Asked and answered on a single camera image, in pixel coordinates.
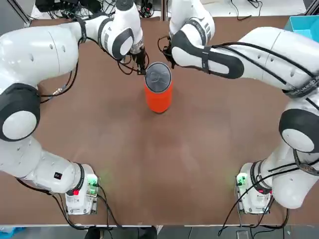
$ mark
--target orange cylinder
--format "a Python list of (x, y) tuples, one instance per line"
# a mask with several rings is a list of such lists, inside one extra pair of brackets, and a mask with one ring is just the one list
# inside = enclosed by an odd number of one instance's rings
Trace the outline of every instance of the orange cylinder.
[(149, 108), (156, 113), (164, 113), (172, 99), (171, 72), (162, 62), (152, 63), (146, 70), (145, 96)]

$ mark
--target blue object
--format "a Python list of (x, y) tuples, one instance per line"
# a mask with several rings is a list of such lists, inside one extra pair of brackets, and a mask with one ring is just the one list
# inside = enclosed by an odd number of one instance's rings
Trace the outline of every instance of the blue object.
[(24, 229), (25, 228), (14, 228), (11, 233), (0, 232), (0, 239), (11, 238), (11, 237), (13, 237), (14, 234), (16, 234), (17, 232), (20, 232)]
[(319, 15), (291, 16), (285, 30), (293, 31), (319, 42)]

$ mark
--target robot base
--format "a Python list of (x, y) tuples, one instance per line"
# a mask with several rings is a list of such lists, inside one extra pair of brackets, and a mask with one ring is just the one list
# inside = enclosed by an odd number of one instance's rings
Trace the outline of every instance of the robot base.
[[(236, 177), (236, 196), (239, 198), (253, 184), (251, 180), (252, 163), (246, 163), (241, 168), (240, 173)], [(268, 211), (268, 204), (271, 198), (271, 193), (262, 194), (255, 188), (250, 189), (243, 198), (239, 201), (239, 212), (242, 214), (263, 214)]]
[(69, 196), (65, 194), (65, 201), (69, 215), (89, 215), (97, 212), (97, 194), (100, 182), (94, 174), (93, 169), (82, 164), (84, 169), (84, 182), (82, 188), (76, 193), (77, 195)]

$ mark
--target table surface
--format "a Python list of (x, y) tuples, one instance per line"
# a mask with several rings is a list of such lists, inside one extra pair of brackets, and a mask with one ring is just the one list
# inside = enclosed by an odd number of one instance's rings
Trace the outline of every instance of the table surface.
[[(213, 43), (236, 41), (258, 26), (283, 28), (287, 20), (215, 18)], [(150, 61), (166, 62), (157, 39), (168, 33), (168, 23), (143, 19), (142, 27)], [(234, 177), (241, 166), (269, 156), (280, 141), (278, 122), (288, 101), (280, 90), (258, 80), (226, 80), (180, 67), (172, 77), (171, 107), (154, 114), (146, 105), (144, 78), (124, 75), (88, 42), (80, 46), (74, 87), (41, 107), (37, 140), (50, 152), (90, 164), (121, 224), (222, 224), (235, 202)], [(67, 78), (47, 80), (41, 87), (51, 92)], [(66, 224), (49, 196), (4, 173), (0, 181), (0, 224)], [(290, 224), (319, 223), (313, 207), (318, 194), (316, 185), (304, 205), (291, 211)], [(284, 216), (285, 210), (274, 204), (263, 222), (281, 224)], [(257, 219), (246, 215), (242, 221)], [(106, 224), (106, 213), (100, 204), (97, 215), (72, 220)], [(228, 223), (239, 223), (236, 210)]]

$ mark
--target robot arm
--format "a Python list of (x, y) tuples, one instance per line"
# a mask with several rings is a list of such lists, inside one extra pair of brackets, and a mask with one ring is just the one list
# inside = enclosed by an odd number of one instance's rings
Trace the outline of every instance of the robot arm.
[(133, 0), (118, 0), (114, 19), (101, 15), (0, 37), (0, 171), (66, 193), (70, 214), (91, 213), (98, 178), (89, 165), (43, 150), (31, 134), (40, 121), (38, 83), (74, 69), (78, 44), (86, 37), (115, 59), (131, 54), (140, 73), (145, 70), (143, 31)]
[[(199, 0), (174, 0), (170, 41), (163, 54), (172, 67), (177, 64), (228, 79), (257, 79), (293, 98), (281, 116), (281, 145), (267, 159), (245, 164), (237, 176), (241, 196), (258, 180), (296, 167), (281, 167), (294, 163), (294, 154), (304, 163), (318, 159), (319, 44), (282, 29), (260, 27), (238, 42), (206, 46), (214, 31), (213, 19)], [(318, 170), (319, 165), (315, 164), (314, 169)], [(271, 194), (284, 207), (298, 208), (318, 175), (297, 170), (269, 177), (242, 198), (241, 209), (262, 214)]]

